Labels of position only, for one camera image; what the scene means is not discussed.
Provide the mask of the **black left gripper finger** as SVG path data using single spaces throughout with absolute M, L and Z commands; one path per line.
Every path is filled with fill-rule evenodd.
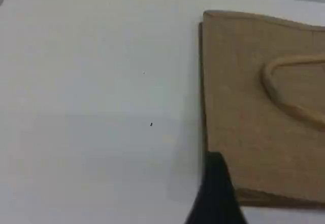
M 219 152 L 205 154 L 203 180 L 186 223 L 247 223 Z

